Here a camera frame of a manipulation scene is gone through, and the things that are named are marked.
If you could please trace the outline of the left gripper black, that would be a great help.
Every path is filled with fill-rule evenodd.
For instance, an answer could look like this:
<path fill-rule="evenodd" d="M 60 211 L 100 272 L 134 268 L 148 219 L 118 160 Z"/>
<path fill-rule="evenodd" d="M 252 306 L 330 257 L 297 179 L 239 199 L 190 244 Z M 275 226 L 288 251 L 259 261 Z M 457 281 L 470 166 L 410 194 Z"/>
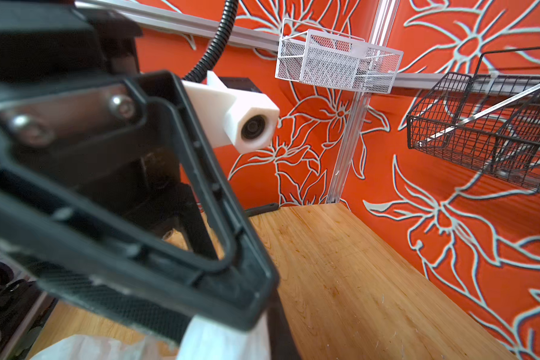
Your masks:
<path fill-rule="evenodd" d="M 198 118 L 140 73 L 140 27 L 66 1 L 0 1 L 0 251 L 108 251 L 171 230 L 198 249 Z"/>

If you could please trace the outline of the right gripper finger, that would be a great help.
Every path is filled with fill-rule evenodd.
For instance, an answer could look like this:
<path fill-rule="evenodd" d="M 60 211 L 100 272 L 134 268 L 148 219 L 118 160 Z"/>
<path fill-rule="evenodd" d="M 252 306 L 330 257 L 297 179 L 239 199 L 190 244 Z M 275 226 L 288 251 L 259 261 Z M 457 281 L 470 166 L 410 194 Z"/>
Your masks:
<path fill-rule="evenodd" d="M 293 339 L 278 292 L 271 295 L 266 314 L 271 360 L 300 360 L 301 356 Z"/>

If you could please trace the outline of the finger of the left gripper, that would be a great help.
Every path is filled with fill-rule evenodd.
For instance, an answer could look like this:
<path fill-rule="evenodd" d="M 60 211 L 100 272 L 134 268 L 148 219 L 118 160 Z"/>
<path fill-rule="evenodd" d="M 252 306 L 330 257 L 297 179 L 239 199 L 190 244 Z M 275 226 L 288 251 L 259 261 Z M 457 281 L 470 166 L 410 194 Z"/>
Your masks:
<path fill-rule="evenodd" d="M 195 316 L 251 330 L 279 282 L 168 72 L 0 82 L 0 255 L 176 343 Z"/>

